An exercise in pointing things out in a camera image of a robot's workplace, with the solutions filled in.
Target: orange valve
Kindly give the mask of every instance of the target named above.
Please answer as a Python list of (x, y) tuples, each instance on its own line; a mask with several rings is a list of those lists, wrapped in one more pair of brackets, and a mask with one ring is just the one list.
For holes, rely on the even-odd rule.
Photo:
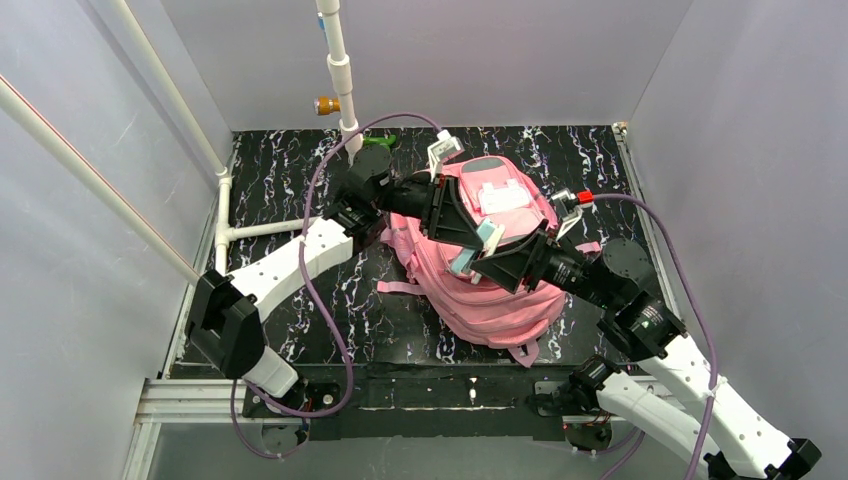
[(329, 115), (341, 110), (338, 98), (318, 97), (315, 99), (315, 114)]

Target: vertical white pipe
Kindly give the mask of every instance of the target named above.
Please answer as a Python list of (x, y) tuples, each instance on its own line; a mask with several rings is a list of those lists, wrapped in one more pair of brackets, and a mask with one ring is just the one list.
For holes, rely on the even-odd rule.
[(219, 178), (226, 176), (226, 164), (218, 158), (218, 154), (215, 153), (215, 149), (212, 148), (212, 145), (209, 143), (209, 139), (206, 138), (206, 134), (203, 133), (203, 129), (200, 128), (200, 125), (197, 123), (197, 119), (194, 118), (194, 114), (191, 113), (191, 109), (188, 108), (185, 99), (183, 99), (183, 96), (180, 94), (180, 91), (177, 89), (177, 86), (174, 84), (174, 81), (165, 69), (165, 65), (162, 64), (162, 60), (159, 59), (159, 56), (156, 54), (156, 51), (147, 39), (147, 35), (144, 34), (144, 30), (142, 30), (141, 25), (139, 25), (138, 20), (132, 13), (132, 10), (130, 10), (130, 7), (127, 6), (126, 1), (124, 0), (112, 0), (112, 4), (115, 7), (115, 11), (118, 13), (118, 17), (121, 19), (123, 27), (127, 32), (129, 32), (133, 42), (144, 55), (144, 58), (150, 66), (156, 80), (161, 84), (162, 89), (165, 91), (165, 95), (168, 97), (168, 101), (174, 105), (180, 120), (188, 128), (188, 131), (194, 138), (194, 141), (200, 147), (203, 158), (207, 163), (209, 163), (209, 166), (212, 167), (212, 171), (215, 172), (215, 175)]
[(26, 99), (0, 75), (0, 107), (59, 163), (82, 182), (101, 202), (129, 225), (150, 248), (190, 283), (199, 275), (185, 258), (153, 229), (127, 201), (95, 170)]
[[(348, 138), (359, 128), (356, 121), (356, 113), (353, 110), (353, 81), (350, 73), (350, 57), (345, 52), (344, 36), (342, 35), (342, 24), (339, 18), (341, 8), (339, 0), (316, 0), (318, 11), (321, 12), (324, 21), (324, 33), (327, 37), (327, 46), (330, 54), (327, 55), (327, 68), (333, 79), (333, 89), (339, 97), (341, 109), (341, 120), (339, 128), (342, 138)], [(345, 148), (348, 152), (349, 161), (353, 161), (353, 155), (362, 148), (362, 135), (351, 139)]]
[(230, 190), (233, 179), (229, 175), (218, 180), (218, 218), (215, 222), (215, 270), (221, 275), (227, 273), (227, 247), (230, 245), (230, 237), (227, 234), (230, 229)]

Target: gray wall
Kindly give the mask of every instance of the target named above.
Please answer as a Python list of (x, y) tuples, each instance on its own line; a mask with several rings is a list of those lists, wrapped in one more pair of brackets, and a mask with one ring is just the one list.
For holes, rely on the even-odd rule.
[(812, 479), (844, 478), (848, 453), (846, 18), (842, 0), (695, 0), (630, 125), (722, 373), (823, 449)]
[[(230, 129), (338, 128), (313, 1), (162, 0)], [(609, 124), (632, 115), (691, 0), (345, 0), (360, 123)], [(409, 125), (408, 120), (399, 121)]]
[[(193, 259), (210, 176), (98, 22), (0, 3), (0, 72)], [(185, 281), (2, 111), (0, 158), (0, 478), (118, 478)]]
[[(617, 424), (616, 435), (626, 434), (629, 428)], [(254, 445), (262, 445), (256, 424), (245, 426), (245, 431)], [(551, 449), (566, 448), (565, 442), (543, 445), (549, 448), (516, 437), (346, 439), (310, 443), (280, 463), (248, 452), (232, 425), (171, 424), (162, 427), (149, 478), (596, 480), (620, 457), (613, 454), (592, 460)], [(683, 478), (685, 470), (683, 460), (646, 439), (613, 478)]]

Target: backpack strap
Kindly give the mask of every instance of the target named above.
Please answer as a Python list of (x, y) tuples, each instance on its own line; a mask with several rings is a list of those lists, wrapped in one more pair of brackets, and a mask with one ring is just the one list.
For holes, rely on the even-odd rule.
[(413, 285), (406, 282), (377, 282), (377, 291), (380, 293), (408, 293), (410, 295), (424, 295), (421, 285)]
[(536, 342), (536, 340), (531, 340), (524, 344), (524, 347), (527, 349), (526, 354), (521, 346), (510, 348), (509, 353), (512, 354), (512, 358), (514, 358), (516, 362), (520, 363), (524, 367), (530, 368), (539, 356), (539, 343)]
[(583, 255), (591, 255), (593, 253), (601, 252), (601, 244), (598, 242), (589, 242), (589, 243), (581, 243), (577, 245), (577, 251), (582, 253)]

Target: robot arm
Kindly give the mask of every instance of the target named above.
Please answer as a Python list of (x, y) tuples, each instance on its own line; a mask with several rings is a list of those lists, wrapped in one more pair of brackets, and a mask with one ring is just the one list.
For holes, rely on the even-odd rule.
[[(562, 198), (567, 211), (591, 202), (590, 195)], [(692, 417), (701, 418), (707, 399), (714, 395), (710, 433), (715, 443), (708, 439), (705, 446), (711, 478), (798, 479), (810, 471), (821, 457), (812, 442), (791, 439), (774, 428), (726, 379), (721, 378), (716, 391), (710, 391), (709, 362), (683, 322), (648, 293), (655, 273), (641, 246), (616, 239), (601, 254), (586, 258), (567, 240), (557, 242), (546, 227), (543, 223), (493, 255), (471, 261), (471, 269), (512, 292), (522, 287), (532, 290), (546, 281), (603, 308), (598, 328), (620, 352), (665, 385)], [(634, 422), (677, 453), (688, 451), (684, 457), (691, 458), (698, 422), (687, 416), (677, 420), (685, 429), (670, 426), (667, 419), (679, 415), (655, 414), (668, 409), (652, 395), (643, 395), (644, 390), (636, 396), (629, 387), (625, 392), (625, 377), (611, 373), (597, 383), (605, 387), (597, 394), (600, 408)], [(715, 444), (720, 451), (711, 449)]]
[[(458, 141), (440, 133), (431, 146), (440, 164), (461, 153)], [(188, 339), (226, 378), (244, 378), (281, 398), (297, 372), (265, 345), (262, 323), (303, 287), (300, 248), (310, 278), (343, 263), (373, 243), (385, 228), (380, 211), (421, 219), (436, 241), (481, 249), (474, 221), (465, 210), (456, 178), (424, 172), (396, 181), (389, 151), (366, 146), (356, 154), (333, 203), (299, 236), (266, 257), (226, 277), (212, 270), (201, 276), (188, 315)]]

